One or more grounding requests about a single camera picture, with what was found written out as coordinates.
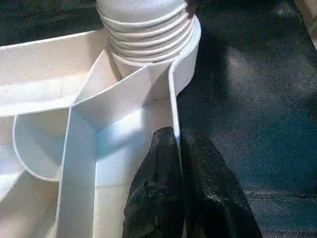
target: black surface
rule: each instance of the black surface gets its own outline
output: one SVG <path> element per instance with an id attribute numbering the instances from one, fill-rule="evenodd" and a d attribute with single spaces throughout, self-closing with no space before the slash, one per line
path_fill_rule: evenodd
<path id="1" fill-rule="evenodd" d="M 204 1 L 182 130 L 205 134 L 265 236 L 317 236 L 317 54 L 292 1 Z"/>
<path id="2" fill-rule="evenodd" d="M 240 184 L 209 138 L 183 131 L 181 144 L 188 237 L 261 238 Z"/>
<path id="3" fill-rule="evenodd" d="M 123 238 L 181 238 L 183 185 L 171 127 L 155 132 L 124 209 Z"/>
<path id="4" fill-rule="evenodd" d="M 94 0 L 1 0 L 0 45 L 102 28 Z"/>

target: white panel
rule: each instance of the white panel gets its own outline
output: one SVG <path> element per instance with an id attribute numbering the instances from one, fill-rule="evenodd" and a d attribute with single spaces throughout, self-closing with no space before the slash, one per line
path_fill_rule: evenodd
<path id="1" fill-rule="evenodd" d="M 69 107 L 105 45 L 100 30 L 0 47 L 0 116 Z"/>
<path id="2" fill-rule="evenodd" d="M 120 238 L 124 207 L 130 186 L 97 188 L 95 193 L 94 238 Z"/>
<path id="3" fill-rule="evenodd" d="M 111 87 L 121 80 L 121 75 L 107 46 L 92 66 L 76 103 Z"/>
<path id="4" fill-rule="evenodd" d="M 13 131 L 15 152 L 32 175 L 59 181 L 68 110 L 55 110 L 16 117 Z"/>
<path id="5" fill-rule="evenodd" d="M 42 230 L 46 238 L 55 221 L 55 213 L 46 213 L 56 207 L 57 190 L 57 183 L 23 173 L 0 202 L 0 237 L 34 238 Z"/>
<path id="6" fill-rule="evenodd" d="M 72 108 L 57 210 L 57 238 L 91 238 L 96 171 L 96 132 Z"/>
<path id="7" fill-rule="evenodd" d="M 130 184 L 154 132 L 166 126 L 172 126 L 170 100 L 159 100 L 100 130 L 96 186 Z"/>
<path id="8" fill-rule="evenodd" d="M 106 45 L 104 30 L 0 47 L 0 84 L 87 72 Z"/>
<path id="9" fill-rule="evenodd" d="M 96 129 L 107 127 L 150 102 L 152 83 L 148 69 L 142 68 L 108 90 L 76 106 L 76 110 Z"/>

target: white cylinder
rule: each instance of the white cylinder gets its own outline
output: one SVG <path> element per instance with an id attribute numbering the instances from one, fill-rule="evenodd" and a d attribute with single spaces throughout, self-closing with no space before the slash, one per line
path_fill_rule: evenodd
<path id="1" fill-rule="evenodd" d="M 185 3 L 185 0 L 97 0 L 101 13 L 119 22 L 154 20 Z"/>
<path id="2" fill-rule="evenodd" d="M 193 35 L 186 0 L 97 0 L 113 51 L 134 62 L 177 56 Z"/>

